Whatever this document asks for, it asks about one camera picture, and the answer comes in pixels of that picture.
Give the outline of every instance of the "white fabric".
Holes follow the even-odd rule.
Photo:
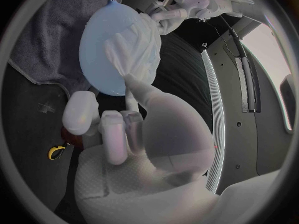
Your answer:
[[[141,13],[140,17],[131,27],[106,40],[104,50],[121,76],[133,74],[152,84],[160,62],[161,37],[150,16]]]
[[[215,206],[218,196],[205,188],[206,177],[172,186],[145,153],[118,166],[107,163],[102,145],[79,157],[75,198],[88,224],[192,223]]]

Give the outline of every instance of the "yellow object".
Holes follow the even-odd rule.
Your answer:
[[[51,148],[50,151],[48,152],[48,158],[49,158],[50,160],[54,160],[54,159],[60,157],[64,149],[65,149],[65,147],[63,147],[63,146],[54,146],[54,147]]]

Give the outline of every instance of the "dummy hand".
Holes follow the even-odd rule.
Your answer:
[[[187,18],[187,11],[179,5],[162,6],[161,2],[153,2],[146,13],[157,22],[160,35],[167,35],[176,30]]]

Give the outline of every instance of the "gray fabric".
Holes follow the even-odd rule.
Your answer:
[[[90,84],[79,64],[86,22],[108,0],[48,0],[25,27],[9,63],[35,84],[59,84],[68,97]]]

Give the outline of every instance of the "gray blanket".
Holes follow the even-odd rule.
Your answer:
[[[79,64],[86,22],[108,0],[48,0],[34,15],[9,63],[35,84],[58,84],[67,96],[90,84]]]

